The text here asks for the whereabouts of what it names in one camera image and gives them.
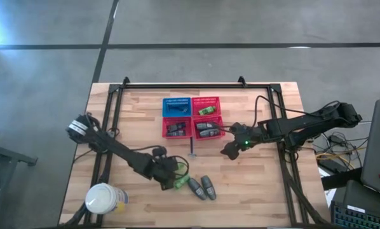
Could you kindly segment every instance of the red plastic basket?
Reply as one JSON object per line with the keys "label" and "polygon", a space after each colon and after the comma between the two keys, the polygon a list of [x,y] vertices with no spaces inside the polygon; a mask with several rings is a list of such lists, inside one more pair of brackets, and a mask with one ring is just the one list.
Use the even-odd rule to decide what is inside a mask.
{"label": "red plastic basket", "polygon": [[[193,110],[193,118],[200,118],[205,116],[221,115],[220,97],[193,97],[191,98],[191,105]],[[215,106],[215,111],[211,114],[200,115],[199,110]]]}
{"label": "red plastic basket", "polygon": [[197,123],[216,123],[220,126],[222,126],[222,118],[221,116],[204,116],[202,115],[201,116],[202,118],[197,118],[197,119],[193,119],[193,124],[192,124],[192,128],[193,128],[193,131],[194,131],[194,136],[196,137],[197,140],[207,140],[207,139],[215,139],[215,138],[220,138],[222,136],[225,136],[226,133],[224,131],[220,131],[220,134],[217,135],[217,136],[213,136],[213,137],[200,137],[200,131],[196,129],[196,125]]}
{"label": "red plastic basket", "polygon": [[[177,124],[177,123],[182,123],[182,122],[186,124],[186,127],[184,127],[184,131],[186,131],[185,136],[178,136],[178,137],[166,136],[167,126]],[[192,130],[192,124],[191,124],[191,117],[163,118],[162,137],[165,137],[167,139],[182,139],[182,138],[188,138],[192,136],[193,136],[193,130]]]}

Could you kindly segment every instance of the white container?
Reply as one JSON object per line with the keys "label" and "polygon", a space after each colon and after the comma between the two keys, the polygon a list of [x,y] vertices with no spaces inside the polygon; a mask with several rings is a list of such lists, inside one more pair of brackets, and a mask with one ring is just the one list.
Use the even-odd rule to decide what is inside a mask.
{"label": "white container", "polygon": [[128,203],[128,194],[109,184],[100,183],[88,190],[86,207],[94,214],[107,214],[108,212],[122,212]]}

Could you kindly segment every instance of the wooden table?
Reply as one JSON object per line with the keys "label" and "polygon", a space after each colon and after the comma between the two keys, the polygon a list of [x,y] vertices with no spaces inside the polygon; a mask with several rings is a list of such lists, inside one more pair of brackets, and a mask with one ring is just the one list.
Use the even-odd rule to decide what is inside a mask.
{"label": "wooden table", "polygon": [[[286,107],[303,110],[297,83],[280,84]],[[104,115],[108,87],[108,83],[92,86],[87,111],[98,120],[102,120]],[[187,186],[180,190],[161,191],[159,183],[144,179],[134,173],[124,160],[114,156],[109,184],[127,191],[130,203],[123,213],[106,214],[103,226],[288,226],[287,204],[275,144],[257,145],[241,152],[236,160],[231,161],[220,154],[225,143],[233,140],[231,134],[227,133],[220,139],[194,141],[195,158],[188,156],[189,139],[168,140],[161,136],[162,98],[219,96],[224,125],[236,121],[252,125],[257,95],[268,96],[263,89],[124,90],[118,123],[121,133],[117,140],[130,148],[160,144],[167,148],[168,155],[184,156],[190,163],[192,177],[197,180],[204,175],[210,177],[217,200],[201,201]],[[111,126],[112,114],[113,110],[108,127]],[[259,101],[257,114],[258,121],[271,118],[266,101]],[[288,112],[287,116],[292,118],[299,114]],[[87,145],[78,146],[76,156],[87,149]],[[60,222],[70,219],[83,203],[90,188],[94,160],[95,154],[90,153],[73,165]],[[313,152],[300,151],[297,163],[304,194],[322,217],[329,219]],[[294,203],[299,219],[295,196]]]}

